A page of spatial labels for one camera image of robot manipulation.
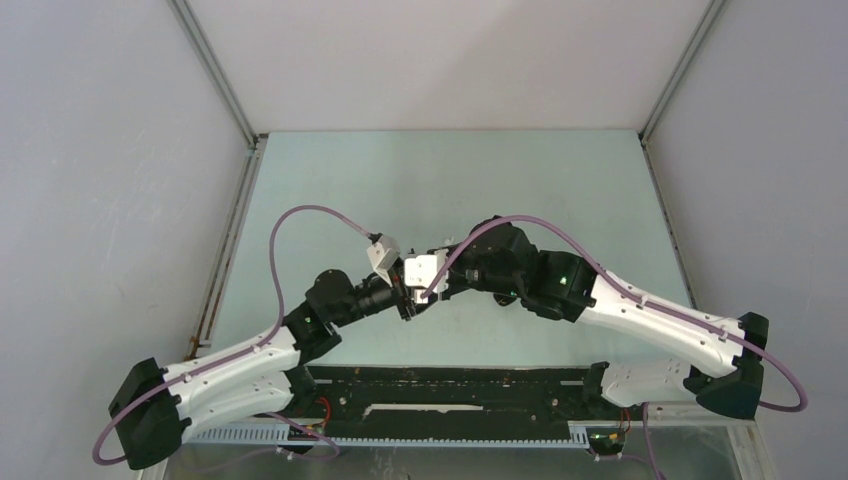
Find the right aluminium frame post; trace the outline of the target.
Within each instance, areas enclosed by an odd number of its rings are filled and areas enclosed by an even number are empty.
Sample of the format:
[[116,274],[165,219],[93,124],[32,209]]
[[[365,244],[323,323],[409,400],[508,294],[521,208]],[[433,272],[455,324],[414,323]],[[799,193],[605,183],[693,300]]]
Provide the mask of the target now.
[[677,232],[669,210],[669,203],[663,192],[662,182],[659,178],[655,161],[652,157],[652,144],[654,143],[657,130],[662,125],[662,122],[665,119],[668,110],[672,106],[680,88],[685,83],[691,68],[696,63],[702,49],[708,42],[709,37],[715,30],[716,25],[720,22],[721,17],[729,4],[731,4],[731,1],[727,0],[711,0],[707,3],[707,6],[696,24],[695,29],[676,61],[669,78],[665,82],[663,89],[650,110],[643,127],[638,133],[645,165],[652,182],[669,240],[672,245],[678,272],[683,282],[684,291],[686,293],[686,304],[690,307],[698,306],[697,298],[692,288],[691,277],[687,271],[684,258],[680,251]]

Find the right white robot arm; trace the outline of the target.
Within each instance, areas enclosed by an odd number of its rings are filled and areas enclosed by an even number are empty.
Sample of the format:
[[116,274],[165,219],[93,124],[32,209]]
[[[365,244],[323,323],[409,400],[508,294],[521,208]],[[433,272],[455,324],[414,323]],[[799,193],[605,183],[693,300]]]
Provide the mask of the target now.
[[574,251],[539,249],[511,217],[495,216],[459,244],[407,257],[403,282],[420,305],[464,290],[488,292],[541,318],[611,329],[669,353],[648,364],[593,364],[581,392],[593,417],[645,402],[693,401],[749,420],[762,405],[766,317],[720,317],[654,296]]

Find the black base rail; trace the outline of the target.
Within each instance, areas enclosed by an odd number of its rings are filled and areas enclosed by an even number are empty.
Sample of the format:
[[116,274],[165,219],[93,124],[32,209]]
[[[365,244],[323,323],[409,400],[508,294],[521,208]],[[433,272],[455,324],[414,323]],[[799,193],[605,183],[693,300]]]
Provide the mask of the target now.
[[305,366],[309,401],[282,412],[346,440],[565,443],[580,422],[624,433],[643,408],[600,394],[600,368]]

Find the aluminium frame post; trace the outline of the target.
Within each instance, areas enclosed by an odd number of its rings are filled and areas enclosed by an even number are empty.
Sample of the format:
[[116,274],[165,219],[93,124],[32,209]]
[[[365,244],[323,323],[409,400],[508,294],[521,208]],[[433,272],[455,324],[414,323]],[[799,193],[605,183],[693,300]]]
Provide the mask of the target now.
[[676,61],[669,78],[665,82],[663,89],[650,110],[643,127],[638,133],[645,165],[652,182],[669,240],[672,245],[678,272],[683,282],[684,291],[686,293],[686,304],[690,307],[698,306],[697,298],[692,288],[691,277],[687,271],[684,258],[680,251],[677,232],[669,210],[669,203],[663,192],[662,182],[659,178],[655,161],[652,157],[652,144],[654,143],[657,130],[662,125],[662,122],[665,119],[668,110],[672,106],[680,88],[685,83],[691,68],[696,63],[702,49],[708,42],[709,37],[715,30],[716,25],[720,22],[721,17],[729,4],[731,4],[731,1],[727,0],[711,0],[707,3],[707,6],[696,24],[695,29]]
[[200,19],[191,3],[186,0],[175,0],[169,3],[169,7],[175,14],[227,113],[234,120],[240,137],[246,143],[246,153],[240,161],[236,190],[225,216],[224,230],[216,250],[213,268],[207,286],[204,288],[204,298],[195,326],[192,328],[188,339],[185,358],[189,360],[207,352],[211,347],[226,283],[243,229],[250,197],[259,173],[262,153],[267,144],[267,136],[257,133],[248,120],[246,111],[241,105],[223,65],[217,58],[212,43],[204,32]]

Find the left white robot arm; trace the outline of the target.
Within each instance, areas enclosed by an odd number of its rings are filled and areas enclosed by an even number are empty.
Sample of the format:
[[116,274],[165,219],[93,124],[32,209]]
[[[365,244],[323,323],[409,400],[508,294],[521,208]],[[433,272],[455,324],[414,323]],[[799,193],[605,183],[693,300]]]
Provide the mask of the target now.
[[119,462],[144,470],[195,435],[255,414],[286,410],[304,416],[316,403],[306,363],[341,342],[338,328],[385,310],[409,320],[428,303],[405,285],[399,267],[354,285],[326,270],[304,301],[262,333],[198,359],[161,366],[135,364],[109,404],[109,430],[123,449]]

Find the left aluminium frame post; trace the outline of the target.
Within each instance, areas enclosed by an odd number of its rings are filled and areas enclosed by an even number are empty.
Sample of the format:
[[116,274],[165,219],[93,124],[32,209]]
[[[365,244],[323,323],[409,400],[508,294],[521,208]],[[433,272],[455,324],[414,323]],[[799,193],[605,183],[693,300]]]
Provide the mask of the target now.
[[224,230],[216,250],[213,268],[207,286],[204,288],[204,298],[195,326],[192,328],[188,339],[185,358],[189,360],[207,352],[211,347],[226,283],[243,229],[250,197],[259,173],[262,153],[267,144],[267,136],[257,133],[248,120],[246,111],[241,105],[223,65],[217,58],[212,43],[204,32],[200,19],[191,3],[186,0],[175,0],[169,3],[169,7],[175,14],[227,113],[234,120],[240,137],[246,143],[246,153],[240,161],[236,190],[225,216]]

